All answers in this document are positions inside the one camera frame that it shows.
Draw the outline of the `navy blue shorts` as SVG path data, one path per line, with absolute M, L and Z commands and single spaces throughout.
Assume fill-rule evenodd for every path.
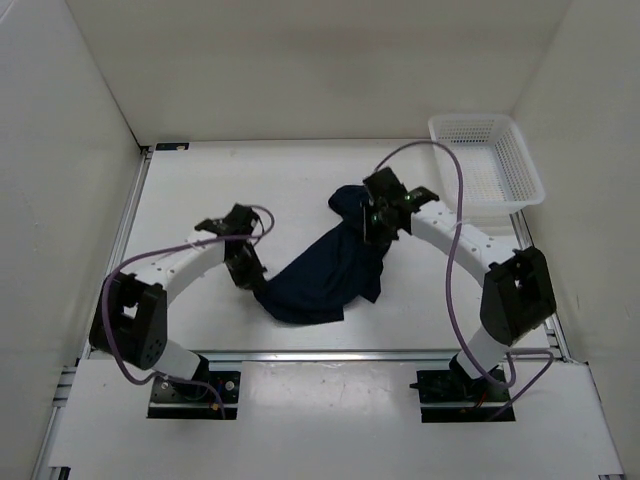
M 377 301 L 390 245 L 364 241 L 363 204 L 368 199 L 362 186 L 338 188 L 328 206 L 340 216 L 340 223 L 254 294 L 275 320 L 297 326 L 338 322 L 355 299 Z

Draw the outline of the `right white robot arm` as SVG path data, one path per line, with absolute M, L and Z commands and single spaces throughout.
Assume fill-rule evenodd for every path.
M 388 244 L 404 231 L 446 254 L 445 302 L 450 315 L 455 264 L 481 287 L 481 326 L 473 337 L 466 341 L 457 321 L 451 321 L 461 351 L 450 361 L 449 387 L 460 399 L 476 397 L 511 347 L 556 313 L 544 254 L 533 246 L 513 249 L 462 223 L 435 193 L 424 187 L 407 190 L 389 167 L 363 184 L 369 195 L 363 206 L 366 242 Z

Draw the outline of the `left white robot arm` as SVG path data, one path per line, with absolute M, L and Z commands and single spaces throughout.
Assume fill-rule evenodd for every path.
M 188 400 L 206 395 L 208 362 L 168 339 L 170 304 L 217 267 L 242 290 L 266 286 L 255 244 L 275 226 L 259 205 L 236 204 L 223 218 L 199 222 L 183 243 L 138 254 L 105 278 L 89 333 L 92 348 L 111 355 L 125 378 L 144 385 L 157 377 Z

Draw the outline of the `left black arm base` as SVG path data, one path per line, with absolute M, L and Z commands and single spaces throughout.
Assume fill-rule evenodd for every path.
M 222 403 L 208 388 L 156 379 L 151 387 L 147 417 L 158 420 L 236 420 L 241 372 L 211 370 L 208 383 L 216 390 Z

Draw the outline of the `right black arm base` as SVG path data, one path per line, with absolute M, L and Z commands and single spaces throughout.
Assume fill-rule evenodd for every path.
M 513 407 L 504 407 L 511 400 L 509 391 L 484 378 L 468 387 L 449 370 L 419 370 L 409 387 L 418 392 L 422 423 L 516 421 Z

